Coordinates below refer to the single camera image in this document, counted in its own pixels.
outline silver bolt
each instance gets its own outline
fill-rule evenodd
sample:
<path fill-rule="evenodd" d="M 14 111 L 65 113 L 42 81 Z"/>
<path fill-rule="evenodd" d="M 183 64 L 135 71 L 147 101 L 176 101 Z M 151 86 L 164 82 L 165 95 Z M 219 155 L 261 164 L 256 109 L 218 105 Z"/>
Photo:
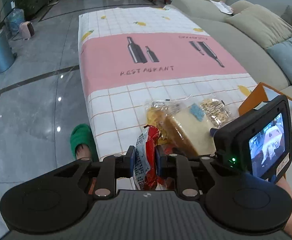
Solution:
<path fill-rule="evenodd" d="M 195 197 L 198 195 L 198 191 L 192 188 L 188 188 L 188 189 L 183 190 L 183 194 L 186 197 Z"/>
<path fill-rule="evenodd" d="M 99 197 L 107 197 L 110 194 L 110 190 L 106 188 L 99 188 L 95 191 L 95 194 Z"/>

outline trash can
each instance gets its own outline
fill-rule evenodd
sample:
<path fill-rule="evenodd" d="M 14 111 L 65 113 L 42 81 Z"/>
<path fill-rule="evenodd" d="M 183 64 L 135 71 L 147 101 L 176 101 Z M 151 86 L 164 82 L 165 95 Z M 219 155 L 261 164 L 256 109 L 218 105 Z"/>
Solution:
<path fill-rule="evenodd" d="M 14 63 L 14 56 L 8 44 L 5 31 L 0 30 L 0 73 L 7 70 Z"/>

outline gray tile floor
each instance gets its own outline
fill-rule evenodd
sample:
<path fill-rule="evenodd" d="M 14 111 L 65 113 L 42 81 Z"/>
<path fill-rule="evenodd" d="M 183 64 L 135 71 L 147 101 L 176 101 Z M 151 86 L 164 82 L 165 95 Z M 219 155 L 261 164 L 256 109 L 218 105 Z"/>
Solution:
<path fill-rule="evenodd" d="M 39 21 L 35 36 L 10 41 L 18 54 L 0 73 L 0 89 L 78 65 L 78 16 L 102 7 L 152 5 L 147 0 L 59 0 Z M 0 95 L 0 199 L 10 188 L 74 160 L 69 136 L 88 123 L 79 70 L 43 78 Z M 0 214 L 0 238 L 8 228 Z"/>

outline display screen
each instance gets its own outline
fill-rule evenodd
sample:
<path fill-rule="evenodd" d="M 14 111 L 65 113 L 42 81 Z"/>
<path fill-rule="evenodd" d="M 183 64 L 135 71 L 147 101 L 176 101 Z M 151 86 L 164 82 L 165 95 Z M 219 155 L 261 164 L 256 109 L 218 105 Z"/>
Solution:
<path fill-rule="evenodd" d="M 284 153 L 284 123 L 280 113 L 249 140 L 252 174 L 261 177 Z"/>

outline slipper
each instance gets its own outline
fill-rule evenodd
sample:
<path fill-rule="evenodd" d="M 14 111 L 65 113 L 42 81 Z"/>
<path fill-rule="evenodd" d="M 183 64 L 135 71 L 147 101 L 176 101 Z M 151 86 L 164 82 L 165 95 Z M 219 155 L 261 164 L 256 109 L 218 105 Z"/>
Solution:
<path fill-rule="evenodd" d="M 70 148 L 75 159 L 76 147 L 80 144 L 86 144 L 89 147 L 93 162 L 99 161 L 92 130 L 84 123 L 76 126 L 70 135 Z"/>

